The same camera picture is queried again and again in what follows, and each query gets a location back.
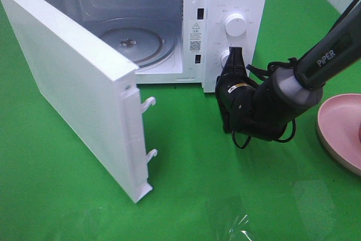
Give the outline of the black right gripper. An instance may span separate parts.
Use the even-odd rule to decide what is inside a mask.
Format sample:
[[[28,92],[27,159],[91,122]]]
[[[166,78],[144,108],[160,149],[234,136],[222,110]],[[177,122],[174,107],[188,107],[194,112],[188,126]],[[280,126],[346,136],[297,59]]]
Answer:
[[[242,47],[229,47],[229,55],[221,75],[217,78],[215,95],[219,105],[232,108],[249,108],[253,111],[254,82],[246,76]]]

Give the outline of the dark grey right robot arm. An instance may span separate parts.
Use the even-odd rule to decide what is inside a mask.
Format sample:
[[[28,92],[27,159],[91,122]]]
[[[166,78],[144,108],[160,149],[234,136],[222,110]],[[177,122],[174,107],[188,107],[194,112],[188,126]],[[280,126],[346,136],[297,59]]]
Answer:
[[[300,59],[262,70],[245,65],[241,47],[230,47],[215,87],[224,132],[279,141],[288,123],[320,102],[324,84],[359,59],[360,0]]]

